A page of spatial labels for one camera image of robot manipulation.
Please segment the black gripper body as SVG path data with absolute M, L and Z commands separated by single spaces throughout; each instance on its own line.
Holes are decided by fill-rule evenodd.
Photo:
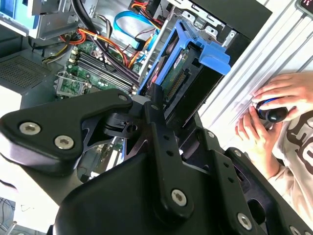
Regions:
M 183 164 L 194 212 L 171 222 L 154 208 L 156 184 L 145 154 L 120 164 L 73 190 L 58 210 L 55 235 L 242 235 L 244 228 L 228 222 L 214 181 L 204 170 Z

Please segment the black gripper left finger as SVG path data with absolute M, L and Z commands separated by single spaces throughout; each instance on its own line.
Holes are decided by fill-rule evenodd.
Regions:
M 110 89 L 5 114 L 0 119 L 1 154 L 41 173 L 63 176 L 90 148 L 114 137 L 129 141 L 133 159 L 145 154 L 155 181 L 154 208 L 171 222 L 187 220 L 193 205 L 179 177 L 183 164 L 172 130 L 154 101 L 140 104 Z

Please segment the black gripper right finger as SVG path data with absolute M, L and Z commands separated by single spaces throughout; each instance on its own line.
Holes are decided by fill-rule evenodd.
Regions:
M 190 221 L 197 235 L 310 235 L 312 230 L 238 149 L 222 150 L 194 115 L 181 128 Z

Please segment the person left hand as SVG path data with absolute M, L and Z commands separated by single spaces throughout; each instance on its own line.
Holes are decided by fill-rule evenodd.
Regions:
M 267 130 L 261 123 L 253 106 L 250 106 L 238 121 L 235 133 L 239 137 L 245 152 L 252 160 L 271 157 L 278 131 L 273 127 Z

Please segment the person right hand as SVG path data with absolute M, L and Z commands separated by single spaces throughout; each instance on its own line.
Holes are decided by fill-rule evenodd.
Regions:
M 285 120 L 292 120 L 313 110 L 313 73 L 289 73 L 279 75 L 256 91 L 252 101 L 259 103 L 264 100 L 270 102 L 261 105 L 260 109 L 269 110 L 289 107 Z

